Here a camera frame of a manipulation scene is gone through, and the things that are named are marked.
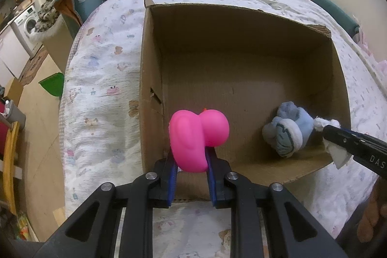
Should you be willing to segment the person's right hand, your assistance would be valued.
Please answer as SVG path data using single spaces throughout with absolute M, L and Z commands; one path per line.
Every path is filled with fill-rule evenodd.
M 386 193 L 386 181 L 379 177 L 357 226 L 357 238 L 361 243 L 370 242 L 374 237 L 379 219 L 386 218 L 386 198 L 382 196 L 384 193 Z

